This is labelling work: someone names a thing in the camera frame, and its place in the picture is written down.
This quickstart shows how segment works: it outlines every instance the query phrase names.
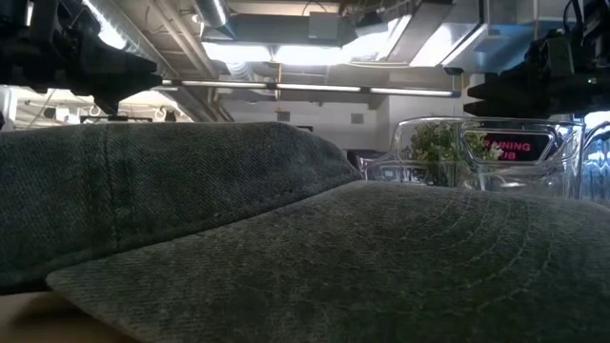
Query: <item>pipe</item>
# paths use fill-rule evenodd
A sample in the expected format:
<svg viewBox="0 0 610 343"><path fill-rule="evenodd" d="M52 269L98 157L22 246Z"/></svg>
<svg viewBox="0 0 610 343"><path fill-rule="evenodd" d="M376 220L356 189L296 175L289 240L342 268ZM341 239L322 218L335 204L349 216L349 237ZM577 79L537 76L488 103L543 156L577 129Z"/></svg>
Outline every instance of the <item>pipe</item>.
<svg viewBox="0 0 610 343"><path fill-rule="evenodd" d="M235 81L246 82L266 82L264 77L257 75L252 70L252 65L249 62L226 62L227 70ZM275 91L269 90L250 90L265 96L274 96Z"/></svg>
<svg viewBox="0 0 610 343"><path fill-rule="evenodd" d="M165 14L163 14L163 11L161 11L161 9L158 7L157 3L155 0L149 0L149 6L151 8L151 11L154 15L156 15L159 20L161 21L161 24L163 24L163 26L165 27L165 29L170 33L170 35L172 36L173 40L178 44L178 46L180 47L180 49L182 49L184 51L184 53L186 53L187 57L189 58L189 60L191 61L191 63L193 63L194 67L204 76L204 77L213 77L212 74L207 70L207 68L203 65L203 62L200 61L191 51L191 49L189 49L189 47L187 46L186 43L184 43L184 41L182 40L182 37L180 36L180 34L173 28L172 23L170 23L170 21L168 20L168 18L165 17Z"/></svg>
<svg viewBox="0 0 610 343"><path fill-rule="evenodd" d="M184 24L184 21L182 20L178 12L175 11L175 9L168 3L168 1L169 0L160 0L161 6L164 8L165 13L167 13L173 23L178 26L178 29L182 31L182 36L186 39L187 43L189 43L191 48L193 48L194 53L199 57L205 68L210 73L211 77L217 78L218 75L216 75L214 63L212 62L210 57L208 57L208 54L204 51L201 42L197 42L193 38L189 28Z"/></svg>

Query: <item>cap brim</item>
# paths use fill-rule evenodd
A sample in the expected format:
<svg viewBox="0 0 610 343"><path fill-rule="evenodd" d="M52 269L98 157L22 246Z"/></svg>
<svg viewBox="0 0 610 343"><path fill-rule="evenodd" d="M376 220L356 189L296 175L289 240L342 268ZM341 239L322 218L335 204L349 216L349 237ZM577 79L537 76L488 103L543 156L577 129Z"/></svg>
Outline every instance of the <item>cap brim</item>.
<svg viewBox="0 0 610 343"><path fill-rule="evenodd" d="M580 206L355 182L48 282L145 342L569 340L607 332L584 252L558 244L607 216Z"/></svg>

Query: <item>fluorescent light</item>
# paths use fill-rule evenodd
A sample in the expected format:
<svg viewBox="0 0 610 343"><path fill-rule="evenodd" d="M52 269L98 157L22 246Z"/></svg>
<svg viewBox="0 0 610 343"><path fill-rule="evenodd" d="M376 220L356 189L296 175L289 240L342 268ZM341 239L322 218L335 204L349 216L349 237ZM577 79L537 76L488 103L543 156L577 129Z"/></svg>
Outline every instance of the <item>fluorescent light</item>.
<svg viewBox="0 0 610 343"><path fill-rule="evenodd" d="M271 60L269 49L260 45L203 43L208 56L225 63L266 62Z"/></svg>
<svg viewBox="0 0 610 343"><path fill-rule="evenodd" d="M434 32L428 41L421 47L413 61L409 63L411 67L435 67L442 62L454 48L453 36L449 28L441 25Z"/></svg>
<svg viewBox="0 0 610 343"><path fill-rule="evenodd" d="M127 41L125 41L125 39L123 39L121 37L121 35L118 33L117 30L114 29L114 27L111 25L111 23L108 22L108 20L106 20L106 18L104 18L104 16L102 15L102 13L92 5L90 0L83 0L83 4L87 5L87 7L89 7L89 9L91 10L91 13L93 13L93 16L95 17L95 19L97 19L97 21L99 21L100 26L101 26L101 30L99 32L99 38L106 44L108 44L109 46L113 47L113 48L117 48L119 50L122 50L125 48L125 46L127 46Z"/></svg>
<svg viewBox="0 0 610 343"><path fill-rule="evenodd" d="M229 82L229 81L182 81L181 86L217 87L230 89L264 90L267 84L262 82Z"/></svg>
<svg viewBox="0 0 610 343"><path fill-rule="evenodd" d="M468 37L464 42L459 44L457 48L447 56L440 64L444 67L453 62L458 56L460 56L466 48L468 48L471 44L473 44L479 36L481 36L485 31L487 31L487 24L483 24L478 28L475 33L473 33L470 37Z"/></svg>
<svg viewBox="0 0 610 343"><path fill-rule="evenodd" d="M401 18L397 18L388 23L388 32L390 32L389 38L386 41L385 47L377 54L377 61L382 60L390 55L390 52L398 43L398 39L402 33L407 29L407 25L411 21L411 15L404 15Z"/></svg>
<svg viewBox="0 0 610 343"><path fill-rule="evenodd" d="M390 88L371 88L373 94L385 95L421 95L421 96L452 96L452 91L432 91L432 90L409 90L409 89L390 89Z"/></svg>
<svg viewBox="0 0 610 343"><path fill-rule="evenodd" d="M275 62L292 66L334 66L350 62L339 47L281 46Z"/></svg>
<svg viewBox="0 0 610 343"><path fill-rule="evenodd" d="M277 88L279 90L295 90L295 91L348 91L348 92L359 92L360 91L360 87L300 85L300 84L277 84Z"/></svg>

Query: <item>light fixture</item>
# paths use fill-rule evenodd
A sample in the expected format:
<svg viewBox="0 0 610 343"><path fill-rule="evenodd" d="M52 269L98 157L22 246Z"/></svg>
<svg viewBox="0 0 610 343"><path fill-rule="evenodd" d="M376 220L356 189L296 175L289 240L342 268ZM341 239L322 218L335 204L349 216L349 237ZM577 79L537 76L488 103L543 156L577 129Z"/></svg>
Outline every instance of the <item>light fixture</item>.
<svg viewBox="0 0 610 343"><path fill-rule="evenodd" d="M163 80L163 86L193 86L229 89L265 90L267 84L262 82L233 82L233 81L175 81Z"/></svg>
<svg viewBox="0 0 610 343"><path fill-rule="evenodd" d="M373 94L384 95L420 95L420 96L452 96L452 91L433 91L433 90L409 90L395 88L371 88Z"/></svg>
<svg viewBox="0 0 610 343"><path fill-rule="evenodd" d="M334 66L350 62L339 47L281 46L274 61L292 66Z"/></svg>
<svg viewBox="0 0 610 343"><path fill-rule="evenodd" d="M421 47L413 61L409 63L411 67L435 67L442 62L451 50L454 49L454 37L446 25L438 27L428 41Z"/></svg>
<svg viewBox="0 0 610 343"><path fill-rule="evenodd" d="M277 84L279 90L295 91L346 91L359 92L360 87L351 86L327 86L327 85L301 85L301 84Z"/></svg>
<svg viewBox="0 0 610 343"><path fill-rule="evenodd" d="M83 0L83 4L86 5L93 13L93 16L99 21L101 30L99 32L99 38L109 46L122 50L127 46L127 41L121 37L118 31L111 25L111 23L104 18L104 15L92 5L90 0Z"/></svg>
<svg viewBox="0 0 610 343"><path fill-rule="evenodd" d="M233 82L233 81L181 81L163 80L163 86L192 86L192 87L212 87L227 89L246 89L246 90L287 90L287 91L344 91L362 94L384 94L384 95L414 95L414 96L454 96L452 91L434 90L412 90L400 88L382 87L359 87L359 86L333 86L333 85L308 85L308 84L284 84L284 83L263 83L263 82Z"/></svg>
<svg viewBox="0 0 610 343"><path fill-rule="evenodd" d="M485 31L487 31L487 24L481 25L470 37L466 38L465 41L460 43L453 52L451 52L440 65L443 67L447 66L451 62L453 62L458 56L460 56L466 48L468 48L471 44L473 44L479 36L481 36Z"/></svg>
<svg viewBox="0 0 610 343"><path fill-rule="evenodd" d="M269 49L260 45L203 43L210 58L222 62L266 62L271 60Z"/></svg>

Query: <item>ceiling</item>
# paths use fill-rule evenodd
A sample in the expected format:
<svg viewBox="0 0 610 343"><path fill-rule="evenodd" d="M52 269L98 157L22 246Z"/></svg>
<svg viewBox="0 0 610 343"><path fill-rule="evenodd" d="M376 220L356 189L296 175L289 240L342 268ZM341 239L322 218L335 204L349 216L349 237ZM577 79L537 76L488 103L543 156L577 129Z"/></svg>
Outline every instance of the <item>ceiling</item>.
<svg viewBox="0 0 610 343"><path fill-rule="evenodd" d="M206 79L197 70L193 62L184 53L175 39L168 32L157 15L154 15L148 0L134 1L114 1L135 26L143 33L148 41L154 46L165 61L177 72L181 79L201 80ZM173 0L172 6L182 16L183 23L188 27L194 38L199 39L199 24L192 18L195 15L193 2L191 0ZM300 15L307 1L274 1L274 0L231 0L229 7L239 13L254 14L279 14L279 15ZM338 9L337 2L321 2L328 11ZM305 15L309 11L321 10L319 5L310 4L305 9ZM230 79L230 75L220 61L213 61L213 65L221 78ZM439 90L451 90L454 83L450 76L439 70L432 69L407 69L405 66L397 68L387 68L378 66L287 66L281 68L281 76L277 66L270 66L263 63L252 63L253 71L263 77L280 78L282 82L299 84L325 84L325 85L359 85L359 86L399 86L430 88ZM390 82L390 75L393 75L394 82ZM200 89L192 90L198 97L206 101L207 94ZM311 102L354 102L370 103L372 106L377 103L376 95L369 94L350 94L350 93L329 93L323 91L283 91L281 94L283 101L311 101ZM273 96L261 95L252 91L223 91L222 99L239 99L246 101L275 100Z"/></svg>
<svg viewBox="0 0 610 343"><path fill-rule="evenodd" d="M182 80L205 80L220 78L233 80L222 61L210 60L201 41L201 24L193 0L88 0L100 8L112 26L129 37L129 49L142 54L159 65L165 78ZM346 4L355 3L342 0ZM443 91L461 91L462 77L448 75L442 68L427 67L429 61L419 58L426 67L413 68L415 60L424 50L445 54L457 54L449 67L463 67L466 72L501 71L517 63L529 41L533 38L534 16L529 11L536 0L369 0L367 6L373 10L383 4L384 11L379 16L388 21L386 13L401 10L410 20L406 29L398 32L397 43L389 51L386 59L375 63L347 63L331 66L291 66L250 62L256 78L265 82L341 85L361 87L417 88ZM542 13L555 13L558 6L550 1L539 0ZM490 4L488 10L483 4ZM302 0L228 0L232 13L239 15L291 15L305 16L320 11L337 12L342 8L339 1L311 2ZM353 14L346 20L355 22ZM539 20L539 30L557 25L552 16ZM487 25L487 31L471 38ZM438 65L443 59L431 63ZM249 102L276 100L309 102L368 103L371 108L379 104L380 95L339 93L324 91L247 91L214 90L206 88L180 88L179 91L165 92L175 99L194 120L231 120L222 110L223 100L245 100Z"/></svg>

